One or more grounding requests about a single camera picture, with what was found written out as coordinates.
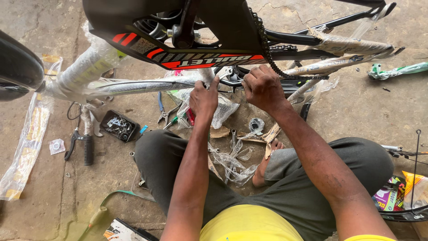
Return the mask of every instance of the handlebar grip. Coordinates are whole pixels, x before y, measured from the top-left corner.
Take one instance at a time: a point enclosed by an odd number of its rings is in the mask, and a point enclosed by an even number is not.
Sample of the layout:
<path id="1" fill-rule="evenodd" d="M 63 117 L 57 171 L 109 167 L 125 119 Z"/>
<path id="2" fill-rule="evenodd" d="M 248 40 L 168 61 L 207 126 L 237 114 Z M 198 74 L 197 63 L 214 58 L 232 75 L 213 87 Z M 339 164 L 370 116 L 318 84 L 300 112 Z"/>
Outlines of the handlebar grip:
<path id="1" fill-rule="evenodd" d="M 84 141 L 85 160 L 84 166 L 90 166 L 94 163 L 94 143 L 93 140 Z"/>

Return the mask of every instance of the green-handled screwdriver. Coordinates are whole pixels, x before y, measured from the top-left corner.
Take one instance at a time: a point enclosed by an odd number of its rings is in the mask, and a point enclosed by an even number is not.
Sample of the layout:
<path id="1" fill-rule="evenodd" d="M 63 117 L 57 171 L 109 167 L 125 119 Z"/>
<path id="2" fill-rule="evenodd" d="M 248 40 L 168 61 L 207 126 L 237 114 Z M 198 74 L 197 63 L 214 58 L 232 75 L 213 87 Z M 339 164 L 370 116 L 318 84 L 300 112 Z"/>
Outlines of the green-handled screwdriver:
<path id="1" fill-rule="evenodd" d="M 167 129 L 168 127 L 170 127 L 172 124 L 175 124 L 178 121 L 178 116 L 176 115 L 174 117 L 174 119 L 171 120 L 171 122 L 169 122 L 163 129 Z"/>

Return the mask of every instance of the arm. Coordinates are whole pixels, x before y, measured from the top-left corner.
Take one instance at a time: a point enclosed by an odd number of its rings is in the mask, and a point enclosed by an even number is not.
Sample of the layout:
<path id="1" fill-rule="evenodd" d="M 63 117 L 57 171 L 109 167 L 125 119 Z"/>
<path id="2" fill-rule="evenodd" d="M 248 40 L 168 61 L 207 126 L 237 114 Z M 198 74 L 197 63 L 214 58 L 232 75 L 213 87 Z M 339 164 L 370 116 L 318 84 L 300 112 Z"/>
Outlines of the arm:
<path id="1" fill-rule="evenodd" d="M 175 178 L 162 241 L 199 240 L 208 190 L 208 131 L 218 105 L 218 82 L 216 77 L 206 90 L 202 81 L 197 81 L 190 93 L 195 126 Z"/>
<path id="2" fill-rule="evenodd" d="M 364 234 L 396 239 L 354 173 L 285 99 L 278 75 L 261 65 L 242 85 L 247 101 L 271 115 L 290 139 L 309 179 L 330 203 L 339 239 Z"/>

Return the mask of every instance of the pliers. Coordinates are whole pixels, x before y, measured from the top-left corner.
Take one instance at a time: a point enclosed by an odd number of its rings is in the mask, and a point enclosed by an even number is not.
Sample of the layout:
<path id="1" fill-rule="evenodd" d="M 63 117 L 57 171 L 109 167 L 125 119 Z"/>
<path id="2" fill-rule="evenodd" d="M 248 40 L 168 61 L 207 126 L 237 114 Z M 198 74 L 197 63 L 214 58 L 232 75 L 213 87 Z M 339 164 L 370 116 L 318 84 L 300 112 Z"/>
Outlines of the pliers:
<path id="1" fill-rule="evenodd" d="M 162 104 L 162 100 L 161 100 L 161 92 L 158 92 L 158 104 L 159 104 L 159 110 L 162 112 L 162 114 L 159 117 L 158 123 L 162 120 L 162 118 L 165 118 L 165 126 L 169 123 L 168 122 L 168 116 L 173 113 L 175 110 L 177 110 L 181 104 L 183 103 L 183 101 L 180 102 L 180 104 L 178 104 L 175 108 L 173 108 L 172 110 L 168 111 L 168 113 L 166 113 L 163 110 L 163 104 Z"/>

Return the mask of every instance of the blue tape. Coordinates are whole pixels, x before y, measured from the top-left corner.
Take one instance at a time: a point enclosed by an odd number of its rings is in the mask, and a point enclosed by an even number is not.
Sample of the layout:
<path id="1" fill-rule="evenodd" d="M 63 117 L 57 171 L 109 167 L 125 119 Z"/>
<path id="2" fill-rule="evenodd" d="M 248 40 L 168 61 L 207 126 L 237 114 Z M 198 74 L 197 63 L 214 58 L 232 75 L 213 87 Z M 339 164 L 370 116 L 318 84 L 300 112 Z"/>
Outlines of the blue tape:
<path id="1" fill-rule="evenodd" d="M 148 126 L 144 125 L 144 127 L 141 129 L 140 133 L 142 134 L 147 128 L 148 128 Z"/>

